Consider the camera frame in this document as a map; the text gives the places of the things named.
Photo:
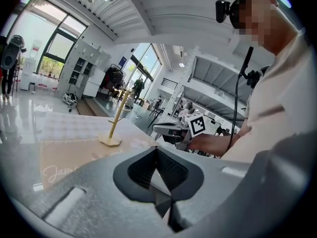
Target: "staircase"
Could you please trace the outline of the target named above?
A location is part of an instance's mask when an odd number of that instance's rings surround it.
[[[93,99],[84,98],[83,100],[79,100],[76,108],[78,114],[83,116],[108,117]]]

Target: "wooden base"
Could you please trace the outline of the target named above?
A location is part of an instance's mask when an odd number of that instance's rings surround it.
[[[113,135],[112,138],[109,138],[109,133],[98,135],[98,139],[102,144],[110,147],[118,146],[121,143],[121,138],[119,136]]]

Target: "railing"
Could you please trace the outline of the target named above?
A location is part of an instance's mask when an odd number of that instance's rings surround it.
[[[162,85],[166,86],[166,87],[168,87],[170,89],[173,89],[173,90],[175,90],[175,88],[177,87],[177,83],[176,82],[174,82],[172,80],[169,80],[167,78],[164,78],[164,80],[162,82]]]

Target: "wooden stand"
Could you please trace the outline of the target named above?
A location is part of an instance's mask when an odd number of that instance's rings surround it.
[[[125,91],[125,95],[124,95],[122,102],[119,106],[119,109],[118,109],[118,112],[114,118],[114,121],[108,120],[109,122],[112,123],[112,127],[111,127],[109,135],[108,135],[108,133],[102,133],[98,136],[99,141],[101,143],[105,144],[106,146],[110,146],[110,147],[118,146],[118,145],[120,145],[120,143],[122,141],[122,139],[118,135],[114,136],[113,132],[114,132],[114,129],[115,129],[117,123],[122,119],[122,118],[119,119],[119,116],[121,114],[121,111],[123,109],[123,106],[124,106],[128,96],[129,96],[129,94],[130,94],[130,90]]]

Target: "cardboard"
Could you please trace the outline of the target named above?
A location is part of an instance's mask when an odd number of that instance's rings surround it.
[[[157,142],[128,119],[118,122],[114,135],[122,142],[108,147],[98,140],[102,130],[110,130],[110,118],[51,113],[47,115],[41,140],[41,176],[44,189],[80,166],[131,149],[157,146]]]

